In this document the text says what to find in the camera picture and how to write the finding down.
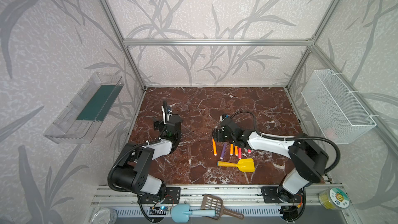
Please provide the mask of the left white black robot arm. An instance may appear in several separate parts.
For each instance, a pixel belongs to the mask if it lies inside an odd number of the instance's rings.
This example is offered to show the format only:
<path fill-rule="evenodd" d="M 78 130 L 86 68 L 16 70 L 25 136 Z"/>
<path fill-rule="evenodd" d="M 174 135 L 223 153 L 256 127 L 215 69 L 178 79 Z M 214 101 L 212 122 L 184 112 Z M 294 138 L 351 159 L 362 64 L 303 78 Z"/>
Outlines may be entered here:
<path fill-rule="evenodd" d="M 173 153 L 181 140 L 179 115 L 171 115 L 167 121 L 156 121 L 154 128 L 160 136 L 153 142 L 126 144 L 107 176 L 110 189 L 117 192 L 149 194 L 163 199 L 166 195 L 164 181 L 149 174 L 152 161 Z"/>

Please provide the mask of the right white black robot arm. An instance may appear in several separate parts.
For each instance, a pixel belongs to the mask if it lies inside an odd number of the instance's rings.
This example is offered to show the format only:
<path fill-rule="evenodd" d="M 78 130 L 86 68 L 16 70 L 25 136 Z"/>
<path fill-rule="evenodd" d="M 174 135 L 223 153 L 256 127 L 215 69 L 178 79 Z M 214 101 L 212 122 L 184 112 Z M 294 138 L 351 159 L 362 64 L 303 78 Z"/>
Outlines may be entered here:
<path fill-rule="evenodd" d="M 253 130 L 238 126 L 233 118 L 239 114 L 252 115 Z M 228 142 L 238 148 L 269 151 L 289 158 L 294 169 L 285 176 L 277 190 L 278 197 L 285 202 L 303 188 L 319 183 L 322 175 L 333 170 L 341 159 L 339 147 L 329 139 L 305 133 L 279 136 L 260 132 L 256 116 L 249 111 L 223 114 L 219 127 L 212 131 L 212 138 L 215 142 Z"/>

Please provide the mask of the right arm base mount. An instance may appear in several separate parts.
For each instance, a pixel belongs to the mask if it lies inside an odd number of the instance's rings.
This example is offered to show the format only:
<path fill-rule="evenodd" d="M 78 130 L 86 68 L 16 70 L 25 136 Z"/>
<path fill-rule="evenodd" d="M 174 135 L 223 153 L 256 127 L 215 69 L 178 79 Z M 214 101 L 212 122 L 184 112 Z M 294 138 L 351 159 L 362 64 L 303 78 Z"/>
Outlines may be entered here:
<path fill-rule="evenodd" d="M 300 189 L 296 194 L 292 194 L 283 189 L 282 186 L 264 186 L 261 187 L 261 195 L 264 203 L 299 204 L 304 192 L 303 189 Z"/>

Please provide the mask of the light blue toy shovel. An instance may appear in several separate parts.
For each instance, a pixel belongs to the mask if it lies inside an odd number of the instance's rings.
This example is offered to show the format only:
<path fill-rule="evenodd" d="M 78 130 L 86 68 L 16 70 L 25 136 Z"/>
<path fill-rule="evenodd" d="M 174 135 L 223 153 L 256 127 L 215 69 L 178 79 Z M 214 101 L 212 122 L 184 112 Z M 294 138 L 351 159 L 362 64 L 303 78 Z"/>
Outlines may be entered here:
<path fill-rule="evenodd" d="M 214 209 L 191 210 L 189 204 L 177 204 L 171 211 L 171 218 L 176 223 L 187 223 L 190 216 L 215 217 Z"/>

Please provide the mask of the clear plastic wall tray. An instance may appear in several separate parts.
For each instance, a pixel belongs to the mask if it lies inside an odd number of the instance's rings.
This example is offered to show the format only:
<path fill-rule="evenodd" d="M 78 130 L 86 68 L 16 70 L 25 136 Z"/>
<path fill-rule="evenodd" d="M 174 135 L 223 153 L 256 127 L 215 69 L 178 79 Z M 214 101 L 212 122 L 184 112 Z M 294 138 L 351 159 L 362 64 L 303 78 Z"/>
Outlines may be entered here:
<path fill-rule="evenodd" d="M 44 132 L 56 144 L 89 144 L 124 86 L 123 77 L 95 72 Z"/>

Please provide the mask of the purple marker pen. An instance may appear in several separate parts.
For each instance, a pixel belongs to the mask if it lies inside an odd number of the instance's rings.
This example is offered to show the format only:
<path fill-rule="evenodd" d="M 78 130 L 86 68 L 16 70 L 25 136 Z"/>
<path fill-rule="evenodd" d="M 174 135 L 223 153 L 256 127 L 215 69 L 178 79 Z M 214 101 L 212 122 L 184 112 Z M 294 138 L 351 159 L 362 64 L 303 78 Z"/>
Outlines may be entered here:
<path fill-rule="evenodd" d="M 224 159 L 224 156 L 225 156 L 225 153 L 226 153 L 226 149 L 227 149 L 227 143 L 224 143 L 223 147 L 222 147 L 221 155 L 220 155 L 220 160 Z"/>

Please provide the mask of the clear round lid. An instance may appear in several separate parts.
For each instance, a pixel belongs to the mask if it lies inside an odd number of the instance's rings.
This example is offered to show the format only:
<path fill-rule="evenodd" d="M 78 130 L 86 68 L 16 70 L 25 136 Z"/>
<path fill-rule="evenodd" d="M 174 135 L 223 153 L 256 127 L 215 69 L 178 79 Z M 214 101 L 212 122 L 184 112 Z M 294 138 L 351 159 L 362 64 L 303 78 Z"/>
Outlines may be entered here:
<path fill-rule="evenodd" d="M 91 217 L 89 224 L 115 224 L 118 214 L 112 208 L 102 208 Z"/>

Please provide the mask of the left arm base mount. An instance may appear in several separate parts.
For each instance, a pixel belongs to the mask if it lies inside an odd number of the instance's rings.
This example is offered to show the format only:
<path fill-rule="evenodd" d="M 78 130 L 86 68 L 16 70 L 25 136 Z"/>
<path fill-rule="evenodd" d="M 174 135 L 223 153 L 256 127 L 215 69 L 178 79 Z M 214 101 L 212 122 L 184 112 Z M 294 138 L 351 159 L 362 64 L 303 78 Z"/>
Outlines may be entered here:
<path fill-rule="evenodd" d="M 180 187 L 163 187 L 156 195 L 144 193 L 140 196 L 141 204 L 155 204 L 162 202 L 166 204 L 178 204 L 180 202 L 181 188 Z"/>

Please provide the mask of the brown slotted scoop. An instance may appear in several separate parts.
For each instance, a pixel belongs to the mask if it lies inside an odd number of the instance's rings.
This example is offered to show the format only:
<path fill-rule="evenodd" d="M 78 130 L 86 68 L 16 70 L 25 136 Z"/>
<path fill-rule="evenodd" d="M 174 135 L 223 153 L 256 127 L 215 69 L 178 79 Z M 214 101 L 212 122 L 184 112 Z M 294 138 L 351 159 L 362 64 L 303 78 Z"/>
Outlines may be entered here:
<path fill-rule="evenodd" d="M 214 220 L 219 220 L 221 216 L 228 215 L 243 220 L 244 215 L 225 208 L 223 200 L 220 197 L 205 194 L 203 196 L 201 210 L 215 210 Z"/>

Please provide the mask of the green label tape roll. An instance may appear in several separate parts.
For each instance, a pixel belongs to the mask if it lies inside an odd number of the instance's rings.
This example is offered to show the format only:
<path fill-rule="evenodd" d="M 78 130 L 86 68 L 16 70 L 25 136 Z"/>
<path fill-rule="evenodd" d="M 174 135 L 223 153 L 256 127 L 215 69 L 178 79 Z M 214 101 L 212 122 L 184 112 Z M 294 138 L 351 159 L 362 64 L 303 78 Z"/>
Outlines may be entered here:
<path fill-rule="evenodd" d="M 325 209 L 342 210 L 350 205 L 348 195 L 339 188 L 326 189 L 318 195 L 320 204 Z"/>

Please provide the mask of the yellow toy shovel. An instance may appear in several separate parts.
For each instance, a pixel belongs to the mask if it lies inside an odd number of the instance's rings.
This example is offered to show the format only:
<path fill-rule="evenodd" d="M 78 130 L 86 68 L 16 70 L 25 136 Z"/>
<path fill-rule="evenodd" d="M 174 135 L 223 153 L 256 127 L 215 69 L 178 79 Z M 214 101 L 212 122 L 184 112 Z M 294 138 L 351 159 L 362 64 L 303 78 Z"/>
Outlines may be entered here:
<path fill-rule="evenodd" d="M 231 167 L 238 168 L 241 172 L 254 172 L 255 164 L 252 158 L 249 159 L 240 159 L 238 163 L 230 163 L 225 161 L 218 161 L 218 167 Z"/>

